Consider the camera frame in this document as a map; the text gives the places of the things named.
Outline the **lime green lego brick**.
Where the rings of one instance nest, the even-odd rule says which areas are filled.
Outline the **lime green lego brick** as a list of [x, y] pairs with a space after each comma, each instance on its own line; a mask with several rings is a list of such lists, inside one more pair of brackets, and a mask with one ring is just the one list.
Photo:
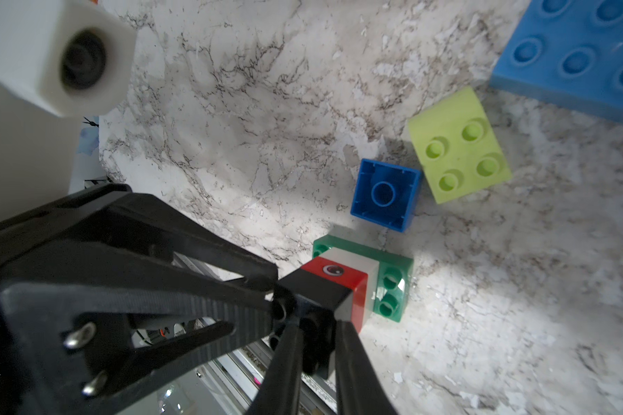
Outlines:
[[443, 204], [512, 179], [474, 89], [466, 86], [407, 122], [434, 200]]

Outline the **cream lego brick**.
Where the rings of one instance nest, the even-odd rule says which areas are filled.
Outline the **cream lego brick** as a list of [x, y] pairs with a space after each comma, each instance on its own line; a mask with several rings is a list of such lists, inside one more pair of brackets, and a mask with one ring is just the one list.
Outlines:
[[363, 317], [363, 323], [366, 323], [373, 314], [377, 280], [379, 271], [379, 262], [375, 259], [370, 259], [365, 256], [349, 252], [338, 247], [332, 247], [329, 250], [323, 252], [320, 255], [321, 258], [330, 259], [342, 266], [348, 266], [349, 268], [362, 271], [368, 275], [368, 281], [365, 292], [365, 311]]

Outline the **green lego base brick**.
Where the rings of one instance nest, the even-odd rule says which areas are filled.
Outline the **green lego base brick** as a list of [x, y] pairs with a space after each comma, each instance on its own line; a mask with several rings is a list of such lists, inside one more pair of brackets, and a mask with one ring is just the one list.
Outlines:
[[376, 313], [399, 323], [408, 302], [409, 278], [414, 267], [413, 259], [379, 251], [331, 235], [326, 235], [313, 242], [313, 257], [320, 256], [332, 247], [354, 252], [379, 262], [373, 314]]

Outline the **dark blue lego brick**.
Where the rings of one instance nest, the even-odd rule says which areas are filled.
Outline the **dark blue lego brick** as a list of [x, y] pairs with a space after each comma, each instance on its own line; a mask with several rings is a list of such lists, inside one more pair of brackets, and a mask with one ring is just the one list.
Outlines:
[[421, 180], [418, 169], [363, 159], [351, 215], [404, 233], [414, 216]]

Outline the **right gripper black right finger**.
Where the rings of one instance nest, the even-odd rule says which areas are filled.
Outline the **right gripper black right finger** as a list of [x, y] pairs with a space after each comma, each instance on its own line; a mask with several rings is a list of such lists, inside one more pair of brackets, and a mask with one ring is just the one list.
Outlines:
[[337, 413], [396, 414], [351, 322], [336, 324]]

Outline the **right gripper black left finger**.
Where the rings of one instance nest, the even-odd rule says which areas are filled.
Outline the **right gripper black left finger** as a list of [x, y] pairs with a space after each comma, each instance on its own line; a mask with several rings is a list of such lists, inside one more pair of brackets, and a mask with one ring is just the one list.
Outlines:
[[304, 347], [305, 332], [299, 319], [293, 320], [284, 329], [261, 388], [246, 414], [298, 413]]

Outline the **black lego brick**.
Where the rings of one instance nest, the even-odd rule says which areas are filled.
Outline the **black lego brick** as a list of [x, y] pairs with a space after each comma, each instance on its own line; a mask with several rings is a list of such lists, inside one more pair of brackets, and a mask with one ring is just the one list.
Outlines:
[[335, 370], [336, 321], [332, 312], [311, 299], [313, 275], [296, 271], [278, 281], [273, 293], [273, 333], [271, 350], [278, 347], [286, 326], [299, 319], [305, 332], [303, 367], [305, 374], [327, 380]]

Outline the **light blue lego brick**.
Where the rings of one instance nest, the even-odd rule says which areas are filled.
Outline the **light blue lego brick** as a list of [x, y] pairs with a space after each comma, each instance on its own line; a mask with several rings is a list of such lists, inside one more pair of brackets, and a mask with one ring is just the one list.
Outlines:
[[490, 85], [623, 124], [623, 0], [531, 2]]

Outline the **red lego brick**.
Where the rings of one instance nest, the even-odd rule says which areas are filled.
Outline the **red lego brick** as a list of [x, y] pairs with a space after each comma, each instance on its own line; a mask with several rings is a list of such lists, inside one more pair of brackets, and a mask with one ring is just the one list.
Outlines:
[[360, 333], [368, 275], [320, 256], [304, 264], [301, 270], [313, 275], [311, 299], [331, 311], [336, 321], [352, 323]]

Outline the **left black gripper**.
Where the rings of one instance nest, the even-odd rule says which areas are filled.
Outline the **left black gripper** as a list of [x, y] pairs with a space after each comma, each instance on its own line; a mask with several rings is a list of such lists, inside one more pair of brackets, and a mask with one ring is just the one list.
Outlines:
[[207, 301], [180, 323], [183, 254], [271, 292], [278, 268], [153, 195], [87, 190], [0, 222], [0, 414], [114, 414], [193, 368], [269, 335], [270, 302]]

